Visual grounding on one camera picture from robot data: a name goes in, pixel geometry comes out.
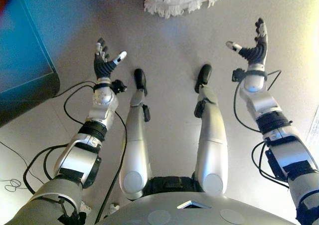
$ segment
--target black wire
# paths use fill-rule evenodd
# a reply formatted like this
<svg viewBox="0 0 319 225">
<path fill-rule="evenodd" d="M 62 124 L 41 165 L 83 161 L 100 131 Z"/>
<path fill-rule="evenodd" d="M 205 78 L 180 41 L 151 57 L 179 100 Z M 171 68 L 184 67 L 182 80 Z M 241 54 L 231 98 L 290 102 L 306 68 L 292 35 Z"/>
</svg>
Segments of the black wire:
<svg viewBox="0 0 319 225">
<path fill-rule="evenodd" d="M 62 94 L 68 92 L 70 89 L 73 89 L 74 87 L 76 87 L 76 86 L 78 86 L 78 85 L 80 85 L 80 84 L 84 84 L 84 83 L 93 83 L 94 85 L 96 85 L 96 83 L 94 83 L 93 81 L 83 81 L 83 82 L 80 82 L 80 83 L 77 83 L 77 84 L 71 86 L 70 88 L 68 88 L 68 89 L 65 90 L 64 92 L 62 92 L 62 93 L 60 93 L 60 94 L 58 94 L 58 95 L 55 95 L 55 96 L 53 96 L 52 98 L 59 97 L 59 96 L 61 96 Z"/>
<path fill-rule="evenodd" d="M 120 162 L 119 168 L 118 168 L 118 170 L 117 170 L 117 172 L 116 172 L 116 174 L 115 174 L 115 176 L 114 176 L 114 178 L 112 180 L 110 188 L 109 188 L 109 190 L 108 190 L 108 192 L 107 192 L 107 194 L 106 194 L 106 196 L 105 196 L 105 198 L 103 200 L 103 203 L 102 203 L 102 205 L 100 207 L 99 213 L 98 213 L 98 215 L 96 217 L 96 220 L 95 220 L 94 224 L 97 224 L 100 221 L 102 212 L 103 212 L 103 210 L 105 208 L 105 205 L 106 205 L 106 203 L 107 203 L 107 201 L 109 199 L 109 196 L 110 196 L 111 191 L 112 191 L 112 189 L 114 187 L 114 184 L 115 184 L 115 182 L 116 182 L 116 180 L 117 180 L 117 178 L 119 176 L 119 173 L 120 173 L 122 165 L 123 165 L 123 160 L 124 160 L 124 155 L 125 155 L 125 151 L 126 151 L 126 146 L 127 146 L 127 143 L 128 143 L 128 131 L 127 131 L 126 125 L 125 125 L 123 119 L 121 118 L 121 116 L 118 114 L 118 112 L 115 111 L 115 113 L 120 118 L 120 120 L 121 120 L 121 122 L 122 122 L 122 124 L 124 126 L 124 129 L 125 129 L 125 146 L 124 146 L 124 150 L 123 150 L 123 154 L 122 154 L 122 158 L 121 158 L 121 162 Z"/>
<path fill-rule="evenodd" d="M 46 175 L 46 177 L 49 179 L 49 180 L 52 180 L 51 176 L 49 175 L 48 173 L 48 170 L 46 169 L 46 160 L 48 159 L 48 156 L 49 154 L 53 151 L 53 149 L 51 149 L 44 157 L 44 160 L 43 160 L 43 170 L 44 170 L 44 173 Z"/>
<path fill-rule="evenodd" d="M 265 175 L 262 174 L 262 172 L 261 172 L 261 171 L 262 171 L 262 170 L 261 170 L 261 161 L 262 161 L 262 159 L 263 159 L 263 154 L 264 154 L 264 149 L 265 149 L 265 147 L 266 147 L 266 143 L 264 143 L 264 145 L 263 145 L 263 147 L 262 147 L 262 149 L 261 149 L 260 158 L 259 158 L 259 167 L 258 167 L 258 168 L 259 168 L 259 173 L 260 173 L 260 175 L 263 176 L 265 179 L 268 179 L 268 180 L 270 180 L 270 181 L 272 181 L 272 182 L 274 182 L 274 183 L 276 183 L 276 184 L 279 184 L 279 185 L 281 185 L 281 186 L 283 186 L 283 187 L 289 189 L 289 186 L 287 186 L 287 185 L 285 185 L 285 184 L 282 184 L 282 183 L 279 183 L 277 179 L 271 179 L 271 178 L 268 178 L 268 177 L 266 177 Z"/>
<path fill-rule="evenodd" d="M 254 159 L 254 153 L 255 153 L 255 150 L 256 150 L 260 145 L 262 145 L 262 144 L 264 144 L 264 145 L 263 145 L 262 150 L 261 150 L 261 153 L 260 153 L 259 165 L 257 165 L 257 163 L 255 162 L 255 159 Z M 263 170 L 261 169 L 261 162 L 262 162 L 262 157 L 263 157 L 263 153 L 264 153 L 265 146 L 266 146 L 266 143 L 263 141 L 263 142 L 260 142 L 259 144 L 257 144 L 257 145 L 253 148 L 253 150 L 252 150 L 252 152 L 251 152 L 251 159 L 252 159 L 254 165 L 255 165 L 256 168 L 259 170 L 260 175 L 263 176 L 265 179 L 268 179 L 268 180 L 270 180 L 270 181 L 272 181 L 272 182 L 274 182 L 274 183 L 276 183 L 276 184 L 279 184 L 279 185 L 281 185 L 281 186 L 283 186 L 283 187 L 289 189 L 289 187 L 288 187 L 287 185 L 278 182 L 278 179 L 276 179 L 275 177 L 269 175 L 268 173 L 266 173 L 265 171 L 263 171 Z"/>
<path fill-rule="evenodd" d="M 21 181 L 19 179 L 0 180 L 0 182 L 10 182 L 10 185 L 7 184 L 4 186 L 4 189 L 10 193 L 14 193 L 17 189 L 27 189 L 27 188 L 20 188 Z"/>
<path fill-rule="evenodd" d="M 28 167 L 26 168 L 26 170 L 25 170 L 24 173 L 23 173 L 23 181 L 24 181 L 24 184 L 25 184 L 25 186 L 29 189 L 29 191 L 30 191 L 32 194 L 35 194 L 35 191 L 32 189 L 32 187 L 30 186 L 30 184 L 29 184 L 28 181 L 26 180 L 26 175 L 27 175 L 28 171 L 30 170 L 31 166 L 33 165 L 34 161 L 35 161 L 41 154 L 43 154 L 45 151 L 48 151 L 48 150 L 50 150 L 50 149 L 65 148 L 66 146 L 67 146 L 67 144 L 57 145 L 57 146 L 52 146 L 52 147 L 46 148 L 46 149 L 42 150 L 41 152 L 39 152 L 37 155 L 35 155 L 35 157 L 32 159 L 31 163 L 28 165 Z"/>
<path fill-rule="evenodd" d="M 281 69 L 273 71 L 271 73 L 269 73 L 268 75 L 274 74 L 274 73 L 278 73 L 277 76 L 275 77 L 275 79 L 273 80 L 273 82 L 270 84 L 270 86 L 268 87 L 267 90 L 270 90 L 270 88 L 273 86 L 273 84 L 276 82 L 277 78 L 279 77 L 279 75 L 281 74 Z"/>
<path fill-rule="evenodd" d="M 69 115 L 69 113 L 66 111 L 66 103 L 68 102 L 68 100 L 69 100 L 76 92 L 78 92 L 80 89 L 82 89 L 82 88 L 84 88 L 84 87 L 90 87 L 91 89 L 93 89 L 93 87 L 92 87 L 91 85 L 83 85 L 83 86 L 81 86 L 80 88 L 78 88 L 77 90 L 75 90 L 72 94 L 70 94 L 69 97 L 67 97 L 67 99 L 65 100 L 64 105 L 63 105 L 64 113 L 65 113 L 70 119 L 72 119 L 73 121 L 75 121 L 75 122 L 77 122 L 77 123 L 79 123 L 79 124 L 82 124 L 82 125 L 84 125 L 84 123 L 82 123 L 82 122 L 80 122 L 80 121 L 78 121 L 78 120 L 72 118 L 71 115 Z"/>
<path fill-rule="evenodd" d="M 15 154 L 17 154 L 17 155 L 24 161 L 25 166 L 28 167 L 28 164 L 27 164 L 26 160 L 24 159 L 24 157 L 23 157 L 21 154 L 19 154 L 17 151 L 13 150 L 13 149 L 10 148 L 9 146 L 5 145 L 3 142 L 0 141 L 0 143 L 1 143 L 3 146 L 5 146 L 7 149 L 10 149 L 12 152 L 14 152 Z M 30 173 L 34 178 L 38 179 L 42 184 L 44 184 L 44 182 L 43 182 L 40 178 L 38 178 L 37 176 L 35 176 L 31 171 L 29 171 L 29 173 Z"/>
<path fill-rule="evenodd" d="M 239 88 L 239 86 L 240 86 L 240 84 L 241 84 L 242 81 L 243 81 L 243 79 L 238 83 L 238 85 L 237 85 L 237 87 L 236 87 L 236 90 L 235 90 L 235 93 L 234 93 L 233 109 L 234 109 L 235 118 L 237 119 L 237 121 L 238 121 L 242 126 L 246 127 L 247 129 L 250 129 L 250 130 L 252 130 L 252 131 L 255 131 L 255 132 L 260 133 L 259 130 L 253 129 L 253 128 L 247 126 L 246 124 L 244 124 L 243 122 L 241 122 L 241 120 L 240 120 L 240 119 L 238 118 L 238 116 L 237 116 L 237 112 L 236 112 L 236 98 L 237 98 L 238 88 Z"/>
<path fill-rule="evenodd" d="M 279 69 L 279 70 L 273 71 L 273 72 L 271 72 L 271 73 L 268 74 L 268 75 L 271 75 L 271 74 L 274 74 L 274 73 L 278 73 L 277 76 L 275 77 L 275 79 L 274 79 L 273 82 L 270 84 L 270 86 L 269 86 L 269 88 L 268 88 L 267 90 L 270 90 L 270 88 L 271 88 L 271 87 L 273 86 L 273 84 L 276 82 L 276 80 L 277 80 L 277 78 L 279 77 L 279 75 L 281 74 L 281 72 L 282 72 L 282 71 Z M 246 124 L 244 124 L 244 123 L 238 118 L 238 116 L 237 116 L 237 112 L 236 112 L 236 99 L 237 99 L 237 93 L 238 93 L 239 86 L 240 86 L 240 84 L 241 84 L 241 82 L 242 82 L 243 80 L 244 80 L 244 79 L 242 79 L 242 80 L 238 83 L 238 85 L 237 85 L 237 87 L 236 87 L 236 90 L 235 90 L 235 93 L 234 93 L 234 103 L 233 103 L 234 115 L 235 115 L 235 118 L 237 119 L 237 121 L 238 121 L 241 125 L 243 125 L 243 126 L 246 127 L 247 129 L 250 129 L 250 130 L 252 130 L 252 131 L 254 131 L 254 132 L 260 133 L 259 130 L 253 129 L 253 128 L 247 126 Z"/>
</svg>

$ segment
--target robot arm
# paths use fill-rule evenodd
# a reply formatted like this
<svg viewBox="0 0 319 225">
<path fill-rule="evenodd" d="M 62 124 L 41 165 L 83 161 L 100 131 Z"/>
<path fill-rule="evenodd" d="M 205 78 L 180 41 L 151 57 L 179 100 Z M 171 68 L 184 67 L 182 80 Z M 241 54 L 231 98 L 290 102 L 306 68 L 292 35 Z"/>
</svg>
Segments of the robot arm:
<svg viewBox="0 0 319 225">
<path fill-rule="evenodd" d="M 101 163 L 98 154 L 118 106 L 116 93 L 126 90 L 121 81 L 110 80 L 111 72 L 125 58 L 126 52 L 108 62 L 104 43 L 103 39 L 97 43 L 94 60 L 97 84 L 93 106 L 84 125 L 58 158 L 54 179 L 36 191 L 8 225 L 84 224 L 80 213 L 82 189 L 91 186 L 96 178 Z"/>
<path fill-rule="evenodd" d="M 288 182 L 302 225 L 319 224 L 319 172 L 297 129 L 284 116 L 280 106 L 267 91 L 265 61 L 267 29 L 260 18 L 256 22 L 256 47 L 243 48 L 227 42 L 230 49 L 248 61 L 248 69 L 240 80 L 240 95 L 256 121 L 269 148 L 268 163 L 275 177 Z"/>
</svg>

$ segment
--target gray floor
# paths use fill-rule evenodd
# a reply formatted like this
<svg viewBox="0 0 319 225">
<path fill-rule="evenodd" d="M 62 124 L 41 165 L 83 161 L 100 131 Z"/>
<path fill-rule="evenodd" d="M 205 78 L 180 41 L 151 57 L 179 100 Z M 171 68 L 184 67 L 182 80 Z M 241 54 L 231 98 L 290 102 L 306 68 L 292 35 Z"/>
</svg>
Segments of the gray floor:
<svg viewBox="0 0 319 225">
<path fill-rule="evenodd" d="M 26 2 L 59 72 L 61 90 L 84 79 L 94 80 L 93 53 L 101 36 L 111 57 L 122 50 L 128 52 L 112 75 L 128 87 L 127 92 L 118 95 L 118 112 L 123 118 L 135 91 L 133 72 L 139 67 L 145 71 L 149 91 L 146 104 L 152 117 L 146 130 L 155 176 L 190 176 L 194 170 L 201 123 L 193 115 L 197 98 L 193 87 L 201 66 L 211 63 L 213 73 L 208 85 L 219 98 L 228 140 L 229 183 L 225 195 L 297 223 L 289 191 L 263 179 L 251 162 L 251 150 L 262 140 L 261 135 L 242 127 L 232 112 L 236 87 L 231 82 L 232 71 L 246 69 L 247 64 L 225 42 L 253 46 L 254 22 L 260 16 L 265 19 L 269 32 L 266 70 L 283 71 L 272 94 L 306 138 L 319 104 L 319 0 L 221 0 L 210 9 L 203 5 L 201 10 L 168 20 L 144 12 L 142 0 Z M 68 105 L 70 114 L 84 120 L 91 95 L 89 90 L 75 95 Z M 49 100 L 2 127 L 1 141 L 29 160 L 41 148 L 68 142 L 79 126 L 64 115 L 65 98 Z M 238 102 L 238 114 L 254 126 L 242 101 Z M 118 167 L 122 135 L 123 127 L 116 119 L 100 153 L 103 161 L 98 177 L 84 191 L 83 200 L 94 210 L 99 208 Z M 14 155 L 5 153 L 6 162 L 16 160 L 18 164 Z M 49 163 L 53 164 L 57 156 L 54 154 Z M 263 166 L 270 170 L 266 160 Z M 18 177 L 22 171 L 21 167 L 21 171 L 12 169 L 3 175 Z M 35 171 L 41 173 L 41 162 Z M 35 188 L 40 186 L 31 181 Z M 1 191 L 2 195 L 7 198 L 3 206 L 10 204 L 12 214 L 29 198 L 27 191 L 10 197 Z M 129 203 L 118 183 L 110 202 Z"/>
</svg>

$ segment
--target humanoid robot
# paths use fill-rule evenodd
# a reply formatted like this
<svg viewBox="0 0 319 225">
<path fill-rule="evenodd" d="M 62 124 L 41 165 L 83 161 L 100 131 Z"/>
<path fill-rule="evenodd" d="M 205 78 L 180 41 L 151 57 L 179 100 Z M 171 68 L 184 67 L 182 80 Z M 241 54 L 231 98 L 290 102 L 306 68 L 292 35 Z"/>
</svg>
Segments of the humanoid robot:
<svg viewBox="0 0 319 225">
<path fill-rule="evenodd" d="M 302 225 L 319 225 L 318 167 L 296 128 L 267 90 L 267 30 L 262 19 L 256 22 L 256 28 L 254 48 L 243 48 L 230 41 L 226 43 L 248 61 L 247 71 L 240 76 L 237 73 L 234 80 L 239 82 L 240 95 L 263 135 L 274 179 L 289 185 L 297 208 L 297 220 Z M 94 61 L 97 84 L 85 124 L 57 160 L 54 179 L 34 192 L 8 225 L 83 224 L 79 216 L 81 193 L 95 180 L 101 163 L 98 154 L 118 107 L 116 94 L 125 90 L 120 81 L 111 82 L 110 74 L 125 58 L 126 52 L 107 61 L 103 45 L 104 41 L 99 40 Z M 145 104 L 146 77 L 141 69 L 135 70 L 137 90 L 127 117 L 125 156 L 119 176 L 123 194 L 133 202 L 100 222 L 99 214 L 98 224 L 292 224 L 222 196 L 227 187 L 227 141 L 217 98 L 207 87 L 210 75 L 211 66 L 206 64 L 195 86 L 199 95 L 194 114 L 201 118 L 202 126 L 193 175 L 153 177 L 144 130 L 144 123 L 150 120 Z"/>
</svg>

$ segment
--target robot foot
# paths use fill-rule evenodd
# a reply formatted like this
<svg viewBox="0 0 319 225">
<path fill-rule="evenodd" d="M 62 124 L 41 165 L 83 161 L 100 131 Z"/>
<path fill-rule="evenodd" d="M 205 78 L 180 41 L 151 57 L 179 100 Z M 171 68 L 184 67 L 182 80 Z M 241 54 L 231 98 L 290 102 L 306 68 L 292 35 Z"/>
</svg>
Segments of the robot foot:
<svg viewBox="0 0 319 225">
<path fill-rule="evenodd" d="M 136 69 L 134 71 L 134 79 L 137 89 L 143 89 L 144 95 L 147 96 L 148 91 L 146 89 L 146 77 L 142 69 Z"/>
<path fill-rule="evenodd" d="M 211 75 L 211 71 L 212 71 L 212 68 L 210 64 L 203 65 L 203 67 L 201 68 L 198 74 L 197 82 L 194 88 L 196 93 L 199 93 L 198 90 L 200 85 L 206 85 L 208 83 L 208 80 Z"/>
</svg>

